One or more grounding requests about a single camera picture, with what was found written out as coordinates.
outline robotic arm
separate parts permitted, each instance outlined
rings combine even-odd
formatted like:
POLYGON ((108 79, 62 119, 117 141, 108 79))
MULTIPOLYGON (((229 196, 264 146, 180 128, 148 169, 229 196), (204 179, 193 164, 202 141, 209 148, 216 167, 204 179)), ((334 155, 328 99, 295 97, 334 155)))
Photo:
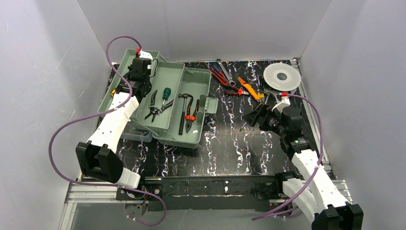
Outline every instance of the robotic arm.
MULTIPOLYGON (((76 146, 76 155, 84 175, 119 186, 138 187, 141 176, 124 168, 123 162, 115 153, 117 143, 131 115, 138 108, 142 98, 151 91, 149 81, 151 60, 152 56, 143 51, 134 58, 129 72, 124 75, 131 81, 132 97, 124 106, 107 114, 86 143, 79 142, 76 146)), ((129 89, 125 85, 119 85, 113 94, 109 109, 115 108, 128 96, 129 89)))
MULTIPOLYGON (((317 173, 294 203, 312 223, 313 230, 360 230, 363 212, 359 205, 352 205, 338 191, 323 166, 317 164, 318 156, 309 139, 302 134, 300 110, 290 107, 287 93, 279 93, 276 98, 268 97, 250 114, 244 116, 250 126, 259 123, 264 131, 273 131, 280 136, 282 150, 308 181, 315 168, 317 173)), ((276 196, 284 193, 293 197, 303 187, 295 172, 275 175, 270 192, 276 196)))

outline toolbox latch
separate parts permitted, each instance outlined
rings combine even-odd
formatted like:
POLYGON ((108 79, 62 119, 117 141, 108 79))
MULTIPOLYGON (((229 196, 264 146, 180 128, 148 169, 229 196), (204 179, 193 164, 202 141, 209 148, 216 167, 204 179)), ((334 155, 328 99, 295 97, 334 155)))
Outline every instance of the toolbox latch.
POLYGON ((217 111, 218 99, 217 98, 206 98, 206 105, 204 106, 204 111, 208 114, 215 114, 217 111))

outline hammer head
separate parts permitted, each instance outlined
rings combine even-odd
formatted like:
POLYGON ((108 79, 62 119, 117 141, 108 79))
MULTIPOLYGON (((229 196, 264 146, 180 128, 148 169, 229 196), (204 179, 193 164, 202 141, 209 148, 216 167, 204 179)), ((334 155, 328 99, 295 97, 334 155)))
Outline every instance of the hammer head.
POLYGON ((188 93, 179 93, 178 97, 188 98, 188 97, 193 97, 193 96, 188 93))

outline black wire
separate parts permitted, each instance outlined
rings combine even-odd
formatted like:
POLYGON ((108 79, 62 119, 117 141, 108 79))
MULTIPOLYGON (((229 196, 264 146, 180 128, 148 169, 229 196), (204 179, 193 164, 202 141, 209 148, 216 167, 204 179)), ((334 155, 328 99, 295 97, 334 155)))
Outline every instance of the black wire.
POLYGON ((153 78, 153 77, 155 76, 155 74, 156 74, 156 72, 157 72, 158 64, 159 64, 159 60, 158 60, 157 58, 152 59, 151 62, 153 62, 154 60, 157 61, 157 66, 155 66, 154 75, 149 76, 150 78, 153 78))

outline hammer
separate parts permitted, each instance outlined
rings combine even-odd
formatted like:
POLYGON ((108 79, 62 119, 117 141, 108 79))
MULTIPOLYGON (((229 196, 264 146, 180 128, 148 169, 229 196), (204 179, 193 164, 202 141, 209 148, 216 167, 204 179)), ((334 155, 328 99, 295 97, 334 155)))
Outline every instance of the hammer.
POLYGON ((193 100, 193 96, 188 93, 179 93, 178 98, 181 98, 181 97, 183 97, 185 100, 183 102, 182 117, 180 117, 179 135, 183 134, 183 125, 185 123, 186 102, 188 100, 188 97, 191 97, 193 100))

